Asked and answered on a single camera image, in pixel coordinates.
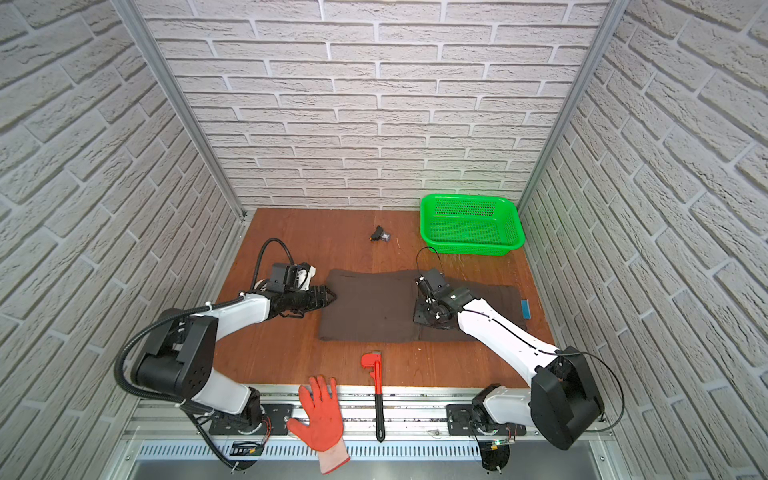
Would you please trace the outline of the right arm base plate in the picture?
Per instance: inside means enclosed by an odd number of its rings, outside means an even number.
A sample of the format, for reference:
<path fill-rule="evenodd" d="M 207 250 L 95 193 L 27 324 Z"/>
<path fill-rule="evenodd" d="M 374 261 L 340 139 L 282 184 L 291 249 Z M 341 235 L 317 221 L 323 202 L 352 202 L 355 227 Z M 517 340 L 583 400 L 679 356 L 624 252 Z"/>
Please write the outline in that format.
<path fill-rule="evenodd" d="M 449 404 L 445 408 L 450 436 L 525 436 L 524 425 L 496 423 L 481 407 L 470 404 Z"/>

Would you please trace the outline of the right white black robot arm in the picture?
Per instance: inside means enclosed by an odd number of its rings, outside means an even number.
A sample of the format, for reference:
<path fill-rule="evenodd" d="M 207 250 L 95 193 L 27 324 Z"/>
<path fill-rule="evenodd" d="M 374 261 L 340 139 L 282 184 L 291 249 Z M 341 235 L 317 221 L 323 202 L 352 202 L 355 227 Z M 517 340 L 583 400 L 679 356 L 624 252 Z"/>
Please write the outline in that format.
<path fill-rule="evenodd" d="M 551 445 L 569 449 L 604 413 L 604 402 L 586 355 L 564 350 L 527 333 L 469 289 L 423 286 L 414 321 L 458 329 L 483 343 L 520 375 L 529 392 L 518 396 L 503 386 L 478 396 L 479 410 L 494 424 L 535 428 Z"/>

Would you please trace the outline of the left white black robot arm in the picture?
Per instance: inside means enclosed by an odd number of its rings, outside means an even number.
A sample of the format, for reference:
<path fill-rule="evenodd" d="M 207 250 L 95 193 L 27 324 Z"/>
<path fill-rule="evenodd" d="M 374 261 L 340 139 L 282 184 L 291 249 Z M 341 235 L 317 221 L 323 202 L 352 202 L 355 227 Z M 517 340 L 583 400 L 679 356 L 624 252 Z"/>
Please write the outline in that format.
<path fill-rule="evenodd" d="M 250 433 L 264 416 L 260 393 L 215 370 L 217 342 L 278 316 L 301 318 L 336 299 L 332 290 L 321 285 L 284 293 L 247 291 L 219 304 L 168 309 L 128 341 L 115 361 L 114 373 L 133 395 L 225 418 L 234 429 Z"/>

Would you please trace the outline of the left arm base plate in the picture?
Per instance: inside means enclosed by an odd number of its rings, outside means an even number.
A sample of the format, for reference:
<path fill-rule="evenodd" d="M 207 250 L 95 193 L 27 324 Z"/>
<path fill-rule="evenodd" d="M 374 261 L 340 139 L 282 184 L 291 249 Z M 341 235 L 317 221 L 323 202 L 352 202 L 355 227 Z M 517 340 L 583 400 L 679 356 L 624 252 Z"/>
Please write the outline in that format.
<path fill-rule="evenodd" d="M 294 407 L 289 403 L 260 404 L 253 412 L 246 408 L 243 413 L 216 413 L 208 428 L 211 435 L 271 436 L 288 434 L 286 422 L 292 417 Z"/>

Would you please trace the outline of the brown trousers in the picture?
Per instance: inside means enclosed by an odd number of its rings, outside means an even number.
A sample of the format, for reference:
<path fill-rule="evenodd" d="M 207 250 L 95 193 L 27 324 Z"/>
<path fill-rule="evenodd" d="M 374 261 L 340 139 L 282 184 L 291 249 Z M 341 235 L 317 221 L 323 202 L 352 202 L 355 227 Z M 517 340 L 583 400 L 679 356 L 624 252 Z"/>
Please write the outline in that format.
<path fill-rule="evenodd" d="M 363 343 L 473 342 L 460 330 L 441 330 L 413 321 L 417 272 L 357 273 L 334 269 L 326 286 L 337 295 L 321 310 L 317 338 Z"/>

